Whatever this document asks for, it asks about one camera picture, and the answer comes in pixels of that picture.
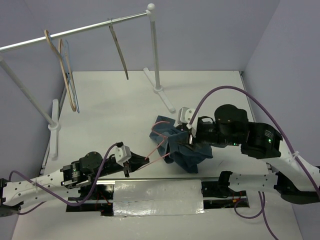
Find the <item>blue t shirt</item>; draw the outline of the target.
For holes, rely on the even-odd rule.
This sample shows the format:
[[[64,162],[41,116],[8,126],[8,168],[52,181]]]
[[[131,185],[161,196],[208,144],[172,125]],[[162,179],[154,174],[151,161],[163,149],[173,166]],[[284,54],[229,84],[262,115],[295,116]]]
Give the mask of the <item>blue t shirt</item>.
[[[175,126],[175,120],[166,116],[157,116],[155,122],[170,121],[171,124],[161,123],[154,129],[161,134],[167,136],[167,140],[159,147],[158,153],[164,157],[167,164],[176,163],[183,170],[190,174],[197,174],[198,164],[206,159],[213,158],[212,148],[209,144],[196,147],[195,150],[183,145],[183,142],[189,138],[189,133]],[[149,134],[150,139],[158,144],[162,138],[154,133]]]

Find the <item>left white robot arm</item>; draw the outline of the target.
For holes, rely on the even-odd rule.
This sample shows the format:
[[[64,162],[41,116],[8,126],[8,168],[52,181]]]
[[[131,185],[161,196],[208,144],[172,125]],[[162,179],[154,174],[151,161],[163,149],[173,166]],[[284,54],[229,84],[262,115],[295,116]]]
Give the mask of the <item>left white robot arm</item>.
[[[20,214],[21,209],[58,199],[78,207],[98,194],[98,178],[122,172],[129,177],[149,164],[147,157],[133,152],[116,151],[104,159],[98,152],[87,153],[79,160],[52,173],[21,181],[0,180],[0,215]]]

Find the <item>grey plastic hanger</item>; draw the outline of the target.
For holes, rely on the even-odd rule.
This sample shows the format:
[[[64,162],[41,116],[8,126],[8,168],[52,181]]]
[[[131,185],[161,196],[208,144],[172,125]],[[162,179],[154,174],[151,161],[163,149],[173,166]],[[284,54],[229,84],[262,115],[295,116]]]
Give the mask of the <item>grey plastic hanger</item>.
[[[117,49],[117,52],[118,52],[118,55],[119,55],[119,58],[120,58],[124,73],[125,73],[125,77],[126,77],[127,80],[129,80],[129,73],[128,73],[126,62],[125,62],[125,58],[124,58],[124,55],[122,53],[122,50],[121,50],[121,47],[120,47],[116,32],[115,32],[114,27],[113,27],[113,21],[112,20],[110,20],[110,21],[111,21],[111,23],[108,26],[109,27],[109,31],[110,31],[110,33],[112,35],[114,44],[116,46],[116,49]]]

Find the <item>white clothes rack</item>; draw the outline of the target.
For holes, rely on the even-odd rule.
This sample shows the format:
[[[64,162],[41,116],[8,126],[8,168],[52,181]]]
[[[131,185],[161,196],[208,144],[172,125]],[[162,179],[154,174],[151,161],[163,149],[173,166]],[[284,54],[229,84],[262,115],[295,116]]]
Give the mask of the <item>white clothes rack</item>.
[[[79,101],[76,91],[76,86],[73,78],[73,72],[70,63],[70,50],[69,43],[67,40],[63,39],[64,37],[75,35],[82,32],[87,32],[93,29],[108,27],[113,21],[113,26],[127,22],[130,20],[148,17],[150,22],[150,32],[151,32],[151,43],[152,43],[152,53],[153,53],[153,65],[154,65],[154,74],[150,72],[150,70],[145,67],[143,69],[144,74],[149,80],[150,84],[153,87],[153,91],[157,94],[167,110],[170,113],[175,113],[176,109],[168,99],[164,89],[161,85],[160,81],[160,68],[159,68],[159,54],[158,54],[158,43],[157,43],[157,33],[156,33],[156,14],[155,14],[155,5],[150,3],[147,5],[147,9],[144,12],[136,13],[133,15],[128,15],[124,17],[119,17],[115,19],[110,19],[107,21],[82,26],[79,28],[74,28],[71,30],[51,34],[47,29],[44,30],[44,36],[38,37],[35,39],[3,46],[0,48],[1,53],[9,52],[12,50],[20,49],[29,45],[34,45],[40,42],[47,42],[52,52],[57,57],[62,77],[64,81],[64,95],[68,98],[71,110],[73,112],[80,112]],[[41,104],[36,100],[36,98],[32,95],[32,93],[28,90],[28,88],[23,84],[23,82],[18,78],[18,76],[14,73],[14,71],[9,67],[3,57],[0,58],[0,67],[5,71],[5,73],[10,77],[10,79],[15,83],[15,85],[20,89],[20,91],[26,96],[27,100],[35,107],[35,109],[42,115],[42,117],[48,123],[48,129],[50,131],[50,139],[48,143],[48,153],[47,156],[49,158],[56,158],[58,156],[58,140],[59,140],[59,131],[61,129],[61,125],[59,123],[60,118],[60,102],[58,99],[52,100],[52,111],[51,115],[49,115]]]

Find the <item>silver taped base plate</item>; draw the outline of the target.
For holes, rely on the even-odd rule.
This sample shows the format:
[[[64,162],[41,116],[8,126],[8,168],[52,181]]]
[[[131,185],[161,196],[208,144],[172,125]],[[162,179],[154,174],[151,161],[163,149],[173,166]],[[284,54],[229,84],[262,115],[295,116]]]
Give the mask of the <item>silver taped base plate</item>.
[[[98,212],[104,217],[187,216],[206,210],[249,207],[247,193],[220,190],[217,181],[100,180],[91,197],[68,213]]]

